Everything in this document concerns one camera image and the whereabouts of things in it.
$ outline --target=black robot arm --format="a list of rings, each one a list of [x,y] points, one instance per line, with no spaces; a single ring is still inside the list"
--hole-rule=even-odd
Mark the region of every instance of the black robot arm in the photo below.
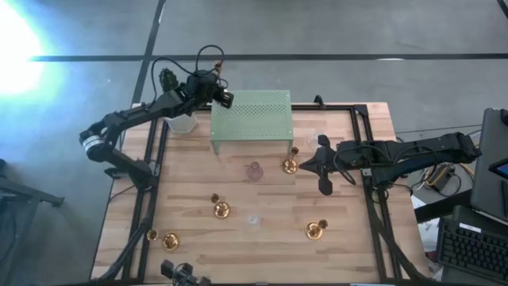
[[[233,95],[219,85],[219,78],[213,72],[196,71],[188,76],[187,83],[180,84],[172,73],[167,76],[174,79],[175,87],[166,90],[157,100],[148,104],[141,103],[139,107],[129,110],[107,114],[101,121],[92,124],[79,135],[79,142],[89,159],[113,164],[123,172],[127,172],[133,182],[141,188],[151,185],[152,171],[146,162],[133,160],[115,149],[121,132],[157,118],[191,115],[212,100],[216,100],[226,108],[230,108],[233,103]]]
[[[300,168],[319,175],[319,191],[331,195],[332,182],[328,174],[340,172],[347,181],[355,184],[348,170],[362,169],[371,177],[373,187],[386,187],[400,176],[431,167],[435,164],[471,163],[481,155],[471,138],[462,133],[398,143],[395,141],[342,141],[337,151],[330,147],[325,135],[318,138],[321,147],[314,157],[300,164]]]

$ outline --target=brass candlestick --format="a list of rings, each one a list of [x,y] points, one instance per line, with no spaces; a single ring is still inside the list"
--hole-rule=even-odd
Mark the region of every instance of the brass candlestick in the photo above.
[[[157,230],[149,230],[146,233],[146,239],[148,239],[150,242],[154,242],[159,237],[159,234],[157,233]]]
[[[326,227],[328,227],[328,222],[324,219],[319,222],[309,222],[305,228],[305,233],[308,238],[318,240],[321,236],[323,236],[323,230],[325,230]]]
[[[226,202],[220,202],[219,199],[219,195],[217,194],[212,194],[210,196],[210,201],[215,203],[214,214],[218,218],[227,218],[229,216],[229,212],[231,211],[231,207]]]
[[[162,246],[167,251],[173,251],[177,249],[178,245],[178,237],[174,233],[167,233],[162,240]]]
[[[291,148],[291,152],[288,155],[287,159],[283,162],[283,171],[286,174],[295,174],[298,171],[298,163],[294,160],[296,154],[298,154],[298,148]]]

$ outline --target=wire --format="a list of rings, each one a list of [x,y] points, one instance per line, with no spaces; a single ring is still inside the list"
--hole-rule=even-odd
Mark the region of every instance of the wire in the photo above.
[[[198,52],[198,55],[196,56],[196,72],[199,70],[199,57],[201,56],[201,53],[206,50],[207,48],[216,48],[217,50],[221,51],[221,61],[219,62],[219,66],[221,67],[222,66],[222,63],[224,62],[224,58],[225,58],[225,55],[224,55],[224,51],[222,50],[221,47],[215,45],[215,44],[208,44],[204,47],[202,47],[201,49],[199,49],[199,52]],[[201,75],[207,75],[213,71],[215,71],[216,68],[214,67],[213,69],[201,74]]]
[[[384,192],[383,192],[383,193],[385,194],[385,196],[384,196],[384,200],[385,200],[385,201],[387,201],[387,200],[388,200],[388,198],[390,198],[390,192],[389,192],[387,189],[384,189]],[[372,195],[371,195],[371,199],[372,199],[372,202],[374,202],[374,203],[379,203],[379,201],[375,201],[375,199],[374,199],[374,197],[373,197]]]
[[[0,265],[3,264],[3,261],[7,258],[7,255],[9,255],[10,250],[12,250],[12,248],[14,246],[14,243],[16,242],[16,236],[17,236],[16,215],[14,214],[14,210],[13,210],[12,206],[10,206],[10,203],[9,203],[9,207],[8,208],[10,210],[10,217],[11,217],[12,223],[13,223],[13,240],[10,243],[9,248],[7,249],[7,251],[2,256],[2,259],[0,259]]]
[[[153,72],[154,72],[154,69],[155,69],[155,66],[157,64],[157,62],[159,60],[167,60],[167,61],[170,61],[172,62],[173,64],[175,64],[177,67],[179,67],[182,71],[186,72],[187,74],[189,75],[193,75],[192,72],[188,71],[187,69],[185,69],[184,67],[182,67],[182,65],[180,65],[178,62],[176,62],[175,60],[173,59],[170,59],[166,56],[161,56],[161,57],[158,57],[156,58],[153,62],[152,62],[152,67],[150,68],[150,77],[152,79],[152,87],[153,87],[153,100],[152,100],[152,103],[150,103],[150,106],[153,105],[153,103],[157,100],[157,88],[156,88],[156,81],[155,81],[155,78],[154,78],[154,75],[153,75]]]
[[[216,67],[210,69],[209,71],[205,71],[204,73],[200,73],[198,74],[198,63],[199,63],[199,57],[201,56],[201,53],[207,49],[207,48],[216,48],[218,49],[219,51],[221,51],[221,61],[220,61],[220,66],[222,66],[222,63],[224,62],[224,59],[225,59],[225,54],[224,54],[224,51],[222,50],[222,48],[220,48],[219,46],[216,46],[215,44],[208,44],[204,47],[202,47],[201,49],[199,49],[199,52],[198,52],[198,55],[196,56],[196,69],[194,72],[191,72],[189,70],[187,70],[186,68],[184,68],[181,64],[179,64],[176,60],[173,60],[167,56],[160,56],[158,58],[156,58],[153,62],[152,62],[152,67],[150,68],[150,78],[152,80],[152,87],[153,87],[153,100],[152,102],[150,103],[150,106],[153,105],[153,103],[155,103],[155,101],[157,100],[157,88],[156,88],[156,81],[155,81],[155,76],[153,75],[154,73],[154,70],[155,70],[155,66],[157,64],[158,61],[160,60],[167,60],[169,62],[172,62],[173,64],[175,64],[178,68],[180,68],[182,71],[186,72],[187,74],[189,75],[196,75],[196,76],[203,76],[203,75],[208,75],[209,73],[211,72],[215,72],[217,70]]]
[[[111,203],[111,201],[112,201],[114,198],[116,198],[116,197],[118,197],[119,195],[121,195],[121,194],[125,193],[126,191],[128,191],[128,190],[132,189],[133,187],[136,187],[136,185],[135,185],[135,184],[133,184],[132,186],[130,186],[130,187],[126,187],[126,188],[125,188],[125,189],[123,189],[122,191],[119,191],[118,193],[114,194],[114,195],[110,198],[110,200],[109,200],[109,202],[108,202],[108,203]]]
[[[469,178],[471,179],[471,183],[473,184],[475,182],[475,172],[473,172],[473,170],[471,170],[466,164],[460,163],[459,166],[462,167],[464,171],[466,171],[466,173],[469,175]]]
[[[445,195],[442,192],[437,191],[439,195],[444,196],[445,198],[449,198],[451,196],[456,195],[460,191],[460,188],[462,187],[462,179],[456,173],[453,173],[452,176],[456,177],[459,180],[459,186],[457,187],[457,189],[451,195]]]
[[[153,160],[153,159],[151,159],[148,163],[152,163],[152,162],[156,162],[156,164],[157,164],[157,160]],[[128,190],[132,189],[133,187],[136,187],[136,184],[133,184],[133,185],[131,185],[130,187],[126,187],[125,189],[123,189],[123,190],[119,191],[118,193],[114,194],[112,197],[110,197],[110,200],[108,200],[108,203],[111,203],[111,201],[112,201],[114,198],[116,198],[116,197],[118,197],[119,195],[121,195],[121,194],[125,193],[126,191],[128,191]]]
[[[374,149],[374,150],[378,151],[381,155],[383,155],[383,157],[388,162],[391,162],[390,159],[388,158],[388,156],[385,154],[385,152],[383,152],[381,149],[379,149],[379,148],[377,148],[375,146],[370,146],[370,145],[361,145],[361,146],[356,146],[355,148],[350,148],[350,149],[345,149],[345,150],[341,150],[341,151],[335,152],[335,155],[333,156],[333,165],[335,166],[337,171],[344,177],[344,179],[346,179],[352,185],[356,185],[355,179],[351,176],[351,174],[349,174],[349,172],[347,170],[345,170],[344,168],[339,167],[339,165],[337,163],[337,157],[341,153],[348,152],[348,151],[353,151],[353,150],[357,150],[357,149],[363,149],[363,148]]]
[[[435,150],[427,147],[427,146],[413,146],[413,147],[409,147],[409,148],[406,148],[404,150],[402,150],[401,152],[399,152],[397,154],[397,156],[395,156],[395,159],[394,159],[394,163],[397,164],[397,162],[400,160],[400,157],[402,157],[402,155],[404,153],[406,153],[407,151],[410,151],[411,149],[415,149],[415,148],[422,148],[422,149],[426,149],[426,150],[429,150],[430,152],[432,152],[432,154],[434,155],[434,159],[435,159],[435,163],[434,163],[434,166],[433,166],[433,169],[431,171],[431,173],[429,175],[427,175],[427,178],[425,178],[423,181],[426,182],[427,180],[429,180],[432,176],[434,176],[434,172],[437,170],[437,165],[439,164],[438,161],[439,159],[437,158],[437,153]]]
[[[229,87],[229,83],[228,83],[228,81],[227,81],[227,80],[225,80],[225,79],[221,79],[221,78],[219,78],[219,82],[222,82],[222,81],[223,81],[223,82],[225,82],[225,87],[224,87],[224,86],[222,86],[222,88],[227,89],[227,88]]]
[[[410,186],[403,185],[403,184],[392,184],[392,185],[399,186],[399,187],[407,187],[407,189],[410,191],[410,195],[413,195],[413,189]]]
[[[481,129],[478,129],[478,130],[476,130],[476,131],[473,131],[473,132],[467,133],[467,134],[466,134],[466,136],[471,136],[472,134],[475,134],[475,133],[480,134],[481,132],[482,132],[482,130],[481,130]]]

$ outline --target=green perforated platform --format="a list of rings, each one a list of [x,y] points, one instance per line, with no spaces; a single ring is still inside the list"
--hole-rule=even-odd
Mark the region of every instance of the green perforated platform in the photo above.
[[[293,144],[289,91],[231,91],[233,106],[212,105],[210,141],[218,154],[221,141],[288,141]]]

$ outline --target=wooden table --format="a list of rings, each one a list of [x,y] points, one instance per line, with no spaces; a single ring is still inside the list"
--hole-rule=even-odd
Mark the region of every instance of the wooden table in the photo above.
[[[394,140],[388,105],[367,105],[374,138]],[[225,143],[221,155],[216,157],[210,146],[210,112],[196,115],[198,125],[192,133],[170,133],[167,140],[153,226],[160,237],[175,232],[180,246],[169,253],[160,239],[150,244],[146,282],[169,283],[160,275],[164,259],[175,265],[188,262],[194,266],[196,276],[207,276],[213,283],[379,280],[361,185],[352,186],[335,174],[330,176],[333,194],[323,196],[318,190],[317,175],[303,170],[287,175],[281,170],[287,156],[283,142]],[[294,111],[293,122],[294,146],[300,149],[295,158],[298,163],[313,156],[317,142],[312,137],[317,133],[328,135],[333,145],[353,139],[348,112]],[[126,155],[143,157],[148,128],[146,123],[127,131],[123,147]],[[263,178],[256,183],[245,174],[253,161],[264,170]],[[361,182],[360,172],[352,175]],[[111,195],[130,184],[128,179],[116,180]],[[120,195],[108,206],[92,277],[102,275],[125,246],[135,193],[132,190]],[[232,207],[228,218],[215,218],[212,193],[219,194]],[[418,270],[428,274],[407,189],[390,189],[388,206],[396,242]],[[249,223],[249,216],[259,217],[260,223]],[[326,219],[329,227],[320,240],[311,241],[303,230],[308,222],[320,219]],[[137,273],[139,252],[140,244],[133,276]],[[384,242],[383,253],[390,275]]]

